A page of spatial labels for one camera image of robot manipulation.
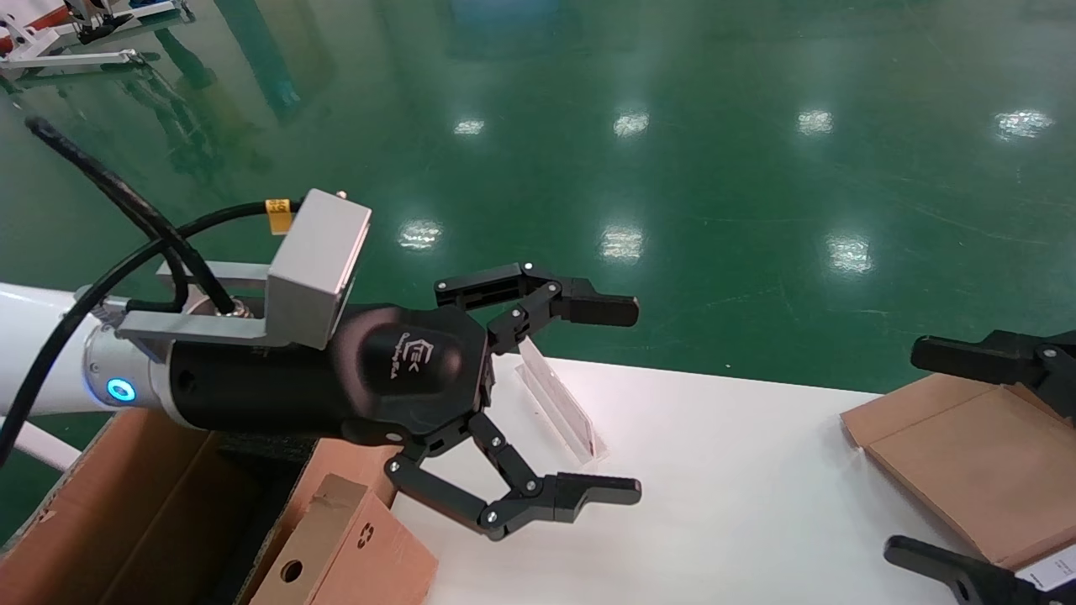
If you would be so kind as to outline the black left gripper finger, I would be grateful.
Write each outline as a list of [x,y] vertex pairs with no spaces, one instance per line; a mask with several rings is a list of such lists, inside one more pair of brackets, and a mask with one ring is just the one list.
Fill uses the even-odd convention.
[[485,502],[422,470],[420,463],[430,449],[417,445],[409,445],[404,452],[393,456],[385,472],[392,486],[407,497],[491,540],[506,539],[535,521],[572,523],[587,504],[631,506],[641,501],[641,483],[636,479],[574,472],[538,477],[483,413],[469,418],[463,433],[472,437],[477,448],[508,486],[509,490],[500,500]]
[[631,327],[641,307],[631,296],[596,291],[590,280],[565,278],[534,263],[508,264],[435,283],[435,302],[469,311],[510,305],[487,325],[489,351],[506,354],[553,320]]

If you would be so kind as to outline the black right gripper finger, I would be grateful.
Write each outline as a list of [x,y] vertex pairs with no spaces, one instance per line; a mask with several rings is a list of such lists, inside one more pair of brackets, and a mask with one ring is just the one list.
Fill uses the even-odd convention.
[[883,557],[892,566],[946,586],[957,604],[1075,602],[1073,581],[1044,591],[1037,583],[1019,578],[1013,571],[903,535],[893,535],[884,541]]
[[1075,414],[1075,332],[1053,336],[994,330],[979,342],[922,336],[912,365],[988,384],[1021,384],[1061,418]]

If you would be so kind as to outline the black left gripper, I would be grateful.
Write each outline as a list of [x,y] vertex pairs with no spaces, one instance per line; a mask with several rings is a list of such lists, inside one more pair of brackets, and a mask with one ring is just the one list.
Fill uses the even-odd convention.
[[489,332],[461,308],[346,306],[327,347],[176,341],[176,414],[199,430],[454,445],[489,400]]

